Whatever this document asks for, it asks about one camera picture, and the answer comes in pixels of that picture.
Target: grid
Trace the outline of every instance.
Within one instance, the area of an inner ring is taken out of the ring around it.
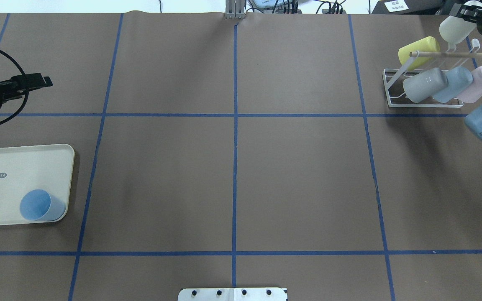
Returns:
[[[0,32],[0,42],[4,36],[5,29],[8,24],[8,20],[11,15],[7,14],[2,30]],[[447,118],[463,118],[466,114],[369,114],[367,113],[364,92],[362,88],[362,81],[360,78],[360,68],[358,63],[358,57],[356,54],[356,43],[354,41],[354,31],[351,16],[348,15],[350,38],[352,42],[352,49],[354,53],[354,64],[356,69],[356,79],[358,81],[358,91],[360,95],[361,114],[242,114],[238,112],[238,98],[237,98],[237,32],[238,25],[233,27],[233,114],[185,114],[185,113],[107,113],[107,107],[109,103],[109,94],[111,88],[111,82],[113,79],[113,73],[115,71],[115,63],[117,58],[117,50],[120,41],[120,35],[122,31],[124,20],[124,14],[120,14],[118,31],[115,40],[115,47],[113,50],[113,58],[111,61],[109,80],[107,84],[107,90],[105,92],[105,101],[103,104],[103,110],[101,113],[23,113],[24,117],[38,117],[38,116],[52,116],[52,117],[101,117],[100,129],[97,136],[97,142],[94,152],[94,161],[92,163],[92,172],[90,175],[90,181],[88,185],[88,193],[85,203],[84,215],[82,219],[82,225],[79,234],[78,247],[75,252],[49,252],[49,251],[0,251],[0,255],[5,256],[28,256],[28,255],[40,255],[40,256],[73,256],[75,257],[74,269],[71,279],[71,286],[69,289],[69,300],[72,300],[75,282],[78,277],[79,261],[81,257],[88,256],[230,256],[231,257],[231,281],[234,287],[237,286],[236,279],[236,259],[239,256],[251,256],[251,255],[302,255],[302,256],[322,256],[322,255],[384,255],[386,262],[386,271],[388,277],[388,289],[390,291],[390,297],[392,301],[396,299],[394,292],[394,282],[392,278],[392,267],[390,264],[390,255],[459,255],[459,254],[482,254],[482,250],[389,250],[386,240],[386,231],[383,217],[383,208],[380,199],[379,185],[377,182],[377,170],[375,168],[375,160],[373,158],[373,149],[371,145],[371,137],[369,135],[369,123],[368,118],[371,117],[447,117]],[[477,63],[473,59],[474,66],[477,67]],[[10,114],[0,113],[0,116],[9,116]],[[140,252],[140,251],[128,251],[128,252],[88,252],[82,251],[84,234],[86,231],[87,214],[90,206],[90,197],[92,194],[92,185],[94,182],[96,164],[98,152],[101,145],[103,128],[105,125],[106,117],[229,117],[233,120],[233,192],[232,192],[232,241],[231,251],[181,251],[181,252]],[[327,117],[327,118],[339,118],[339,117],[357,117],[362,118],[365,128],[365,139],[367,140],[367,148],[369,152],[369,162],[371,165],[371,172],[373,182],[376,190],[377,208],[379,215],[379,224],[381,230],[381,240],[383,249],[375,251],[238,251],[237,250],[237,157],[238,157],[238,120],[245,117]]]

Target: yellow cup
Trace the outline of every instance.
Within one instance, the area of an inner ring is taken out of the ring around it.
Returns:
[[[429,51],[429,52],[438,52],[440,51],[440,44],[438,44],[438,41],[436,38],[433,38],[432,36],[427,36],[426,38],[423,38],[421,40],[418,40],[416,42],[410,43],[404,47],[401,47],[399,49],[398,55],[399,55],[399,61],[401,65],[404,65],[404,63],[410,58],[410,54],[413,51]],[[420,67],[424,63],[427,63],[433,59],[432,57],[418,57],[415,59],[414,63],[408,67],[408,70],[414,70],[417,67]]]

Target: metal plate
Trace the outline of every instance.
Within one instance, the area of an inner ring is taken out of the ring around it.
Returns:
[[[287,301],[286,288],[182,289],[178,301]]]

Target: white tray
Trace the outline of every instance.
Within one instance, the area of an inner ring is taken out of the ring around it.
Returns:
[[[31,190],[44,189],[67,204],[75,152],[68,144],[0,148],[0,225],[46,223],[21,216],[20,202]]]

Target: metal bracket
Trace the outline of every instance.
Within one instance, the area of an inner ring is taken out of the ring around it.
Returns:
[[[226,0],[226,19],[245,19],[245,0]]]
[[[182,289],[178,301],[287,301],[287,288]]]

